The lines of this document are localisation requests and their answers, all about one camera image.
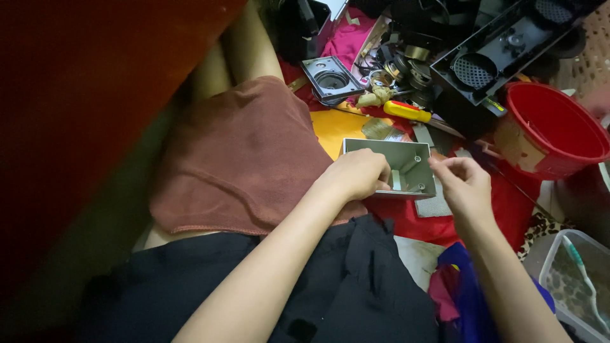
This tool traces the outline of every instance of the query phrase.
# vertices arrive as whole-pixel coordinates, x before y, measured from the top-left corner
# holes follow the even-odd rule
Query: orange cloth
[[[150,210],[170,234],[268,234],[331,163],[304,102],[273,76],[246,81],[176,125]],[[366,213],[353,201],[335,224]]]

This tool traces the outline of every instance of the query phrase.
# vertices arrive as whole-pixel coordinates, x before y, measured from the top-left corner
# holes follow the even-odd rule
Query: leopard print fabric
[[[517,257],[519,261],[527,257],[529,249],[534,244],[534,240],[538,237],[546,236],[547,234],[558,233],[563,229],[573,229],[574,225],[566,220],[565,223],[558,223],[554,220],[546,218],[542,213],[535,212],[529,219],[529,228],[525,233],[525,240],[519,251]]]

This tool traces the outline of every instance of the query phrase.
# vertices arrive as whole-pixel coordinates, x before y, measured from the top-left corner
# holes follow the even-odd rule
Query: forearm
[[[266,342],[294,285],[345,200],[316,184],[208,296],[174,341]]]
[[[456,222],[505,342],[571,342],[493,219]]]

